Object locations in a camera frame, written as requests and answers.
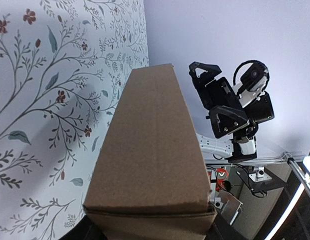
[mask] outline robotic arm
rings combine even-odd
[[[252,64],[236,84],[236,75],[241,67]],[[197,76],[196,69],[204,72]],[[226,78],[215,79],[221,73],[217,65],[193,62],[189,66],[203,106],[209,110],[217,139],[233,134],[229,141],[219,141],[197,134],[204,153],[216,154],[230,163],[239,163],[257,158],[255,134],[258,125],[274,118],[270,97],[265,88],[269,81],[267,67],[256,60],[243,62],[235,71],[231,87]]]

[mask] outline white wall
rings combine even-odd
[[[269,68],[275,111],[259,126],[258,156],[309,152],[310,0],[145,0],[145,12],[150,65],[173,63],[199,133],[213,137],[188,65],[217,64],[231,81],[257,59]]]

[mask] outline cardboard box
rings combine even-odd
[[[171,64],[134,69],[84,203],[109,240],[202,240],[216,211]]]

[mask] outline floral pattern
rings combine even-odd
[[[84,215],[130,71],[148,65],[143,2],[8,0],[11,12],[5,4],[0,239],[59,239]]]

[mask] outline green leaf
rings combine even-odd
[[[55,53],[58,49],[58,45],[57,45],[57,40],[55,38],[55,35],[53,34],[53,32],[51,31],[50,27],[47,25],[48,29],[49,29],[49,42],[51,45],[51,51],[53,51],[53,53]]]
[[[104,13],[103,8],[102,8],[101,6],[98,6],[98,7],[99,7],[99,9],[100,9],[101,13],[103,14],[103,16],[105,16],[105,13]]]
[[[27,135],[23,131],[19,131],[19,130],[18,131],[12,131],[11,133],[9,133],[8,139],[9,140],[20,140],[24,143],[31,145]]]
[[[95,138],[94,140],[94,143],[93,143],[93,146],[91,147],[91,151],[93,152],[96,148],[96,143],[97,143],[97,140],[98,140],[99,136]]]
[[[90,24],[91,25],[91,23],[88,20],[83,20],[83,25],[86,25],[86,24]]]
[[[108,97],[108,92],[106,90],[101,91],[105,97]]]
[[[70,182],[72,182],[75,186],[80,186],[80,187],[84,184],[84,181],[80,177],[74,178]]]
[[[56,75],[51,77],[49,83],[46,86],[46,90],[50,89],[56,83],[56,81],[58,80],[58,77],[59,77],[59,72]]]

